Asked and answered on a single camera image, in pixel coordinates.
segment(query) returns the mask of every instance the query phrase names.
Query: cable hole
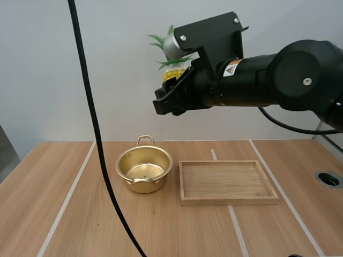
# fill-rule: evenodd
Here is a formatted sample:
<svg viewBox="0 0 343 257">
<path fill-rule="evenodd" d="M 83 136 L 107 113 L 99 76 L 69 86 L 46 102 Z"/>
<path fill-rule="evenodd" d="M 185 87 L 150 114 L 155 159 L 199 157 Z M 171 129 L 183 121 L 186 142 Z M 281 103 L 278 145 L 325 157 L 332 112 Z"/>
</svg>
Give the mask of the cable hole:
<svg viewBox="0 0 343 257">
<path fill-rule="evenodd" d="M 326 185 L 329 185 L 329 186 L 338 186 L 339 185 L 339 180 L 331 174 L 319 173 L 318 178 Z"/>
</svg>

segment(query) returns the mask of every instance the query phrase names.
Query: black robotic arm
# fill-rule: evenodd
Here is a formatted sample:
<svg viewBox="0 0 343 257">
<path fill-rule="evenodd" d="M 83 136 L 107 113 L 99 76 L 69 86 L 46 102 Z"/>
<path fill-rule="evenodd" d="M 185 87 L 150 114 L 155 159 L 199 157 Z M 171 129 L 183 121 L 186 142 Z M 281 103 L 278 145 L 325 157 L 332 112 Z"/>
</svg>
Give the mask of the black robotic arm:
<svg viewBox="0 0 343 257">
<path fill-rule="evenodd" d="M 234 12 L 176 28 L 165 40 L 165 54 L 180 58 L 198 52 L 200 58 L 178 80 L 155 91 L 156 112 L 278 104 L 313 111 L 342 132 L 343 51 L 328 41 L 301 40 L 275 55 L 244 59 L 241 33 L 246 29 Z"/>
</svg>

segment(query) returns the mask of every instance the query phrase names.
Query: table surface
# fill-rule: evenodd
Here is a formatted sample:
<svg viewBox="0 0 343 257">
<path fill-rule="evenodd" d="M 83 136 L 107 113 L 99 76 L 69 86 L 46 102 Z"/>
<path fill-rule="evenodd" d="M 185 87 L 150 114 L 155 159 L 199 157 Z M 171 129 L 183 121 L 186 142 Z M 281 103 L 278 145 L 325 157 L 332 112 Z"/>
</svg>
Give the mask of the table surface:
<svg viewBox="0 0 343 257">
<path fill-rule="evenodd" d="M 129 191 L 115 161 L 135 142 L 104 142 L 122 212 L 147 256 L 343 255 L 343 189 L 314 172 L 343 176 L 343 164 L 315 140 L 156 142 L 174 166 L 162 189 Z M 34 148 L 0 185 L 0 256 L 139 256 L 103 182 L 93 142 Z M 180 160 L 257 160 L 281 203 L 180 205 Z"/>
</svg>

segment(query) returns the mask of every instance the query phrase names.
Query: metal pot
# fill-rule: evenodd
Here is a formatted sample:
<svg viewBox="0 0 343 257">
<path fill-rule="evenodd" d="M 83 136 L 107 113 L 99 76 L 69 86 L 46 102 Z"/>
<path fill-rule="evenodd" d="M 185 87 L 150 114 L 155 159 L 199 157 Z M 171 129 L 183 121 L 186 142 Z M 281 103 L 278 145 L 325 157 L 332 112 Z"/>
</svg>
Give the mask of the metal pot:
<svg viewBox="0 0 343 257">
<path fill-rule="evenodd" d="M 151 145 L 140 145 L 142 138 L 150 138 Z M 140 136 L 137 146 L 123 152 L 116 161 L 116 170 L 127 188 L 142 194 L 163 187 L 172 166 L 170 153 L 155 146 L 150 135 Z"/>
</svg>

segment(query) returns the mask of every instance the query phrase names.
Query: orange warning sticker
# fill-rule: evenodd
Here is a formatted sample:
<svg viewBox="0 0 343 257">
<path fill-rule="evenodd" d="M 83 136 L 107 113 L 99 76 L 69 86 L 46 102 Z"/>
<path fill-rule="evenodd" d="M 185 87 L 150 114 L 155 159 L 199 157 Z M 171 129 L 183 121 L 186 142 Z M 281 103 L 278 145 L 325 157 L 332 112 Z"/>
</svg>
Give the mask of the orange warning sticker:
<svg viewBox="0 0 343 257">
<path fill-rule="evenodd" d="M 223 77 L 228 77 L 228 76 L 232 76 L 233 74 L 235 74 L 236 68 L 242 60 L 244 60 L 244 59 L 234 60 L 234 61 L 230 62 L 224 70 Z"/>
</svg>

